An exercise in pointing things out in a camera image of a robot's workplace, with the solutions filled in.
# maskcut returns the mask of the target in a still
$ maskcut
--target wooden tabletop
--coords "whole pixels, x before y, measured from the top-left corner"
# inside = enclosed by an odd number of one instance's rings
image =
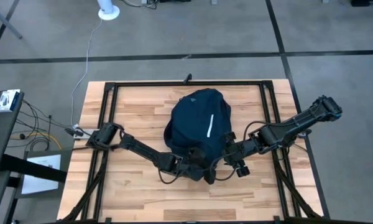
[[[295,115],[296,109],[288,80],[273,80],[282,120]],[[80,126],[94,129],[98,123],[105,82],[90,82],[86,92]],[[163,141],[163,131],[178,100],[207,86],[147,86],[119,89],[114,122],[148,146],[163,152],[170,149]],[[264,121],[258,86],[211,86],[231,105],[232,128],[237,141],[242,139],[246,125]],[[111,92],[107,112],[109,112]],[[118,135],[114,142],[119,142]],[[85,141],[75,142],[80,147]],[[290,163],[295,185],[315,212],[322,215],[310,161],[303,141],[290,148]],[[68,170],[58,218],[66,216],[85,192],[91,149],[74,151]],[[162,222],[203,220],[273,220],[282,217],[279,193],[271,153],[245,159],[251,174],[208,185],[204,180],[194,182],[179,178],[170,185],[161,183],[157,169],[138,155],[117,149],[109,153],[104,183],[100,221],[111,217],[113,222]],[[219,162],[218,177],[226,177],[232,167]],[[165,180],[173,177],[164,174]],[[286,190],[289,210],[290,193]],[[89,217],[93,215],[94,197],[90,201]]]

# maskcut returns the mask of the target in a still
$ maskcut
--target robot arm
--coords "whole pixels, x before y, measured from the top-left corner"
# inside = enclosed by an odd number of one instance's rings
[[[227,165],[236,169],[239,177],[249,175],[249,168],[245,165],[243,158],[255,153],[265,154],[281,147],[289,147],[294,143],[299,133],[307,131],[309,127],[319,121],[335,121],[340,118],[341,113],[341,108],[331,97],[321,96],[306,111],[282,123],[264,123],[264,126],[249,133],[249,139],[246,141],[234,142],[235,134],[227,134],[225,136],[227,139],[226,148],[223,149],[224,160]],[[109,145],[118,130],[120,130],[121,142]],[[100,130],[95,131],[86,145],[98,150],[113,150],[120,147],[130,150],[151,161],[161,172],[175,177],[182,174],[184,177],[197,181],[201,177],[194,176],[188,170],[207,169],[207,167],[191,162],[190,158],[156,151],[125,133],[122,126],[114,123],[106,123]],[[190,150],[190,157],[199,157],[199,153],[199,150]]]
[[[289,147],[300,133],[307,131],[315,123],[335,121],[341,117],[342,112],[332,97],[321,96],[307,110],[282,123],[264,123],[264,126],[249,133],[246,141],[234,142],[235,135],[230,133],[226,136],[227,147],[223,150],[223,155],[228,156],[224,160],[227,165],[236,169],[239,177],[249,175],[243,158]]]

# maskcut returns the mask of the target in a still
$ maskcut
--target navy blue backpack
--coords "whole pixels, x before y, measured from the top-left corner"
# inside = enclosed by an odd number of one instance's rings
[[[231,130],[231,107],[218,90],[204,89],[184,96],[175,105],[164,131],[164,141],[174,154],[189,157],[190,161],[200,165],[202,169],[189,171],[192,179],[204,176],[212,184],[214,177],[209,175],[213,172],[210,173],[208,168],[221,157],[226,143],[224,135]],[[195,157],[191,158],[191,150],[199,153],[194,153]]]

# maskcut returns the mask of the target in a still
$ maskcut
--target white paper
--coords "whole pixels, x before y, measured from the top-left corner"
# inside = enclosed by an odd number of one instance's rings
[[[61,155],[34,157],[28,158],[27,160],[29,162],[59,170],[61,164]],[[22,186],[22,194],[31,194],[55,189],[58,189],[58,182],[56,181],[25,175],[24,184]]]

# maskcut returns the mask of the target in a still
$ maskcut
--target gray floor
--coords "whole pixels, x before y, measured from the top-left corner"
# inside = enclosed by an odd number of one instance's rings
[[[121,16],[97,30],[92,56],[278,51],[264,0],[219,0],[218,6],[194,0],[160,4],[156,11],[115,3]],[[0,0],[0,10],[5,14],[11,4]],[[373,50],[373,6],[353,8],[343,0],[272,4],[286,51]],[[83,57],[90,32],[99,24],[97,11],[96,1],[20,0],[11,22],[24,38],[18,40],[6,30],[0,59]],[[331,217],[373,222],[373,55],[288,61],[302,108],[325,94],[344,109],[339,121],[319,124],[311,135]],[[68,124],[70,93],[84,69],[83,62],[1,64],[0,89],[22,89],[26,100]],[[285,78],[278,57],[92,62],[76,91],[75,120],[88,81],[182,79],[188,73],[195,79]],[[61,129],[53,129],[53,134],[63,146],[71,146],[72,139]],[[23,150],[7,153],[21,156]],[[8,190],[0,223],[10,196]],[[59,197],[22,199],[15,218],[21,223],[52,222],[59,203]]]

